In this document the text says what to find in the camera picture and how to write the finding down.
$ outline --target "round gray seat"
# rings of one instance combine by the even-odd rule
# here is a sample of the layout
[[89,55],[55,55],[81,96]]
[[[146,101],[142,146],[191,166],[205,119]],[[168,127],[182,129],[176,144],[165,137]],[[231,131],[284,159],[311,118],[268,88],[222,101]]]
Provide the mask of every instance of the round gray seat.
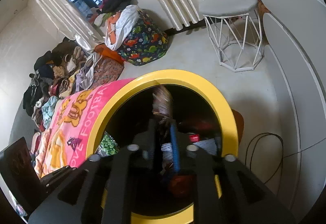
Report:
[[199,13],[210,17],[234,17],[246,14],[257,6],[257,0],[203,0]]

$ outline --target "plastic package of green items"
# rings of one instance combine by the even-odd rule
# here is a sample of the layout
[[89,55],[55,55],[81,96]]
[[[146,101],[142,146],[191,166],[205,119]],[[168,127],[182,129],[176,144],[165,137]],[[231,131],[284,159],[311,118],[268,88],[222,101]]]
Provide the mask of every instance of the plastic package of green items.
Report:
[[106,131],[104,131],[103,139],[101,140],[100,145],[97,147],[96,154],[101,157],[107,157],[110,155],[117,154],[119,147],[117,142],[110,136]]

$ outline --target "pink blanket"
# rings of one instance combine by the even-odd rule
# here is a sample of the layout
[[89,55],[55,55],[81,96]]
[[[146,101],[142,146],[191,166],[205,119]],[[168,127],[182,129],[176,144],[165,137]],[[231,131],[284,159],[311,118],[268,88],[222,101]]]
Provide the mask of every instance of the pink blanket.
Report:
[[[67,165],[78,167],[85,161],[89,134],[97,116],[111,97],[132,80],[113,81],[63,100],[51,122],[42,176]],[[80,139],[75,150],[67,144],[70,138]]]

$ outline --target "yellow ring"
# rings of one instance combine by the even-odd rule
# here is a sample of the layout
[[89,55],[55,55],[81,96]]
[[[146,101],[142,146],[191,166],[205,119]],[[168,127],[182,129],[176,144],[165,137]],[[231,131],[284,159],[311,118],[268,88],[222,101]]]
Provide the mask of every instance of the yellow ring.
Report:
[[[222,157],[227,154],[238,156],[238,134],[231,108],[220,91],[208,80],[183,70],[160,70],[141,76],[122,87],[103,107],[90,133],[86,158],[92,155],[100,144],[104,129],[115,111],[136,93],[163,84],[180,85],[201,95],[214,110],[221,127]],[[186,224],[193,221],[193,205],[174,215],[147,217],[132,213],[132,224]]]

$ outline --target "stool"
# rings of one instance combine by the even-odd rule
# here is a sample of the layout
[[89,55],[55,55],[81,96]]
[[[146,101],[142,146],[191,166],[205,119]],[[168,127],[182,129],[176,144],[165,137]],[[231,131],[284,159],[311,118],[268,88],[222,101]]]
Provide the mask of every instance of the stool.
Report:
[[[254,70],[263,58],[263,50],[260,48],[262,44],[261,24],[256,7],[257,0],[203,0],[199,4],[199,12],[205,18],[208,36],[211,39],[211,43],[213,44],[218,56],[219,64],[234,72]],[[259,30],[254,24],[252,18],[249,16],[249,12],[251,11],[254,11],[256,18],[258,19]],[[243,36],[241,36],[239,30],[234,25],[240,17],[244,17],[246,20]],[[226,29],[228,29],[227,36],[222,32],[222,29],[225,26],[227,26]],[[253,42],[246,41],[248,38],[248,27],[251,30]],[[233,36],[234,38],[232,40],[230,40],[230,32],[232,33],[231,37]],[[221,41],[222,36],[225,38],[224,43]],[[245,46],[245,44],[253,46],[255,51],[253,52],[252,48]],[[228,50],[226,50],[229,46],[233,46],[233,49],[229,50],[228,48]],[[240,47],[239,54],[236,54],[234,59],[232,59],[232,55],[235,53],[235,46]],[[253,59],[250,59],[248,51],[251,51]]]

